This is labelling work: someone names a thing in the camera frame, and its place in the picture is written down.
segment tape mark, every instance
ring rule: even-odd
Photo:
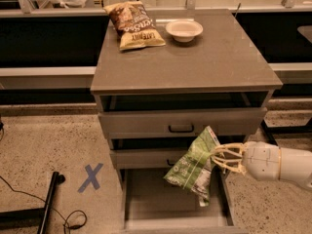
[[[84,192],[90,183],[94,186],[95,190],[99,189],[99,184],[98,184],[98,180],[97,180],[97,173],[99,172],[99,170],[101,169],[102,166],[103,166],[102,163],[98,163],[94,170],[92,170],[90,165],[85,167],[87,174],[88,174],[88,178],[86,179],[86,181],[84,181],[84,183],[78,189],[79,193]]]

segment bowl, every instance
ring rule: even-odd
[[[203,26],[194,20],[174,20],[166,25],[166,30],[177,42],[190,42],[203,32]]]

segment concrete floor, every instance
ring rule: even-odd
[[[272,101],[268,124],[302,124],[312,115],[312,101]],[[87,224],[72,233],[108,234],[120,228],[122,190],[108,156],[108,145],[98,122],[94,104],[0,106],[5,134],[0,141],[0,176],[16,190],[45,198],[53,171],[65,175],[58,187],[54,208],[64,217],[75,210],[88,216]],[[265,140],[261,129],[250,140]],[[309,135],[278,136],[284,147],[312,151]],[[97,173],[99,189],[89,184],[78,191],[88,175]],[[250,233],[311,233],[312,192],[284,182],[259,182],[230,174],[228,190],[236,225]],[[42,207],[35,198],[15,193],[0,181],[0,211]],[[78,217],[75,223],[83,219]],[[48,233],[62,233],[63,219],[52,211]],[[0,230],[2,234],[36,233],[36,227]]]

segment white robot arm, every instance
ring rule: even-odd
[[[218,146],[212,160],[224,169],[249,173],[257,180],[283,180],[312,191],[310,151],[250,141]]]

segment chip bag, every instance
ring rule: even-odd
[[[164,179],[200,197],[200,205],[209,204],[209,186],[215,163],[210,156],[220,145],[211,127],[207,127],[192,142],[188,151],[167,172]]]
[[[104,7],[121,36],[120,50],[166,45],[146,13],[142,2],[129,1]]]

